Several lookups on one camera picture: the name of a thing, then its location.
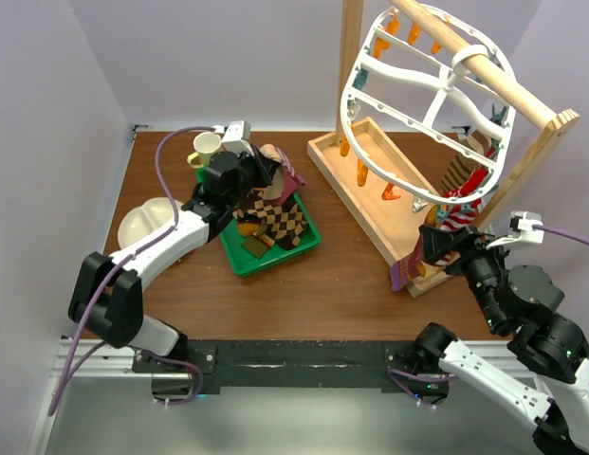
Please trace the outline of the cream maroon purple sock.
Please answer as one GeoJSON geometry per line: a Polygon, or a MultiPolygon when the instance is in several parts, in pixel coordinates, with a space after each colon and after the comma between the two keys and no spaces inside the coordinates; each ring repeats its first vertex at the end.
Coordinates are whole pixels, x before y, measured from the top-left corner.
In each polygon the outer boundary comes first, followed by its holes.
{"type": "Polygon", "coordinates": [[[280,148],[265,144],[260,148],[260,153],[278,164],[271,184],[264,188],[263,199],[273,205],[282,205],[294,191],[305,185],[304,178],[280,148]]]}

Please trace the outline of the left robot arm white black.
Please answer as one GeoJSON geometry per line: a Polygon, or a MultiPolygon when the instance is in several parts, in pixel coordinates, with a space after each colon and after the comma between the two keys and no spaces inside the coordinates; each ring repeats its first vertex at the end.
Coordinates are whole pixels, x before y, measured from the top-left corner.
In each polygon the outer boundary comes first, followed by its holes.
{"type": "Polygon", "coordinates": [[[182,256],[224,230],[236,204],[252,189],[270,186],[279,166],[259,153],[215,155],[174,220],[111,255],[94,252],[84,258],[69,318],[80,330],[115,348],[129,346],[153,353],[155,363],[166,372],[180,370],[187,360],[182,335],[145,315],[143,292],[182,256]]]}

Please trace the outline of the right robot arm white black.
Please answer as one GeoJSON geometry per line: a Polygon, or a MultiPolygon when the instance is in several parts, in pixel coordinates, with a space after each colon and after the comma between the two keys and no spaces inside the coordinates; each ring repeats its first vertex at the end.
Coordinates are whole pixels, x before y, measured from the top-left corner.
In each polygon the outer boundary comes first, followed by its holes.
{"type": "Polygon", "coordinates": [[[507,410],[543,454],[589,454],[589,341],[558,311],[564,294],[543,268],[506,266],[513,246],[542,242],[541,224],[530,221],[494,237],[466,226],[455,231],[420,227],[422,258],[435,264],[448,253],[445,271],[469,289],[512,366],[482,352],[438,323],[427,325],[413,346],[415,366],[454,375],[507,410]]]}

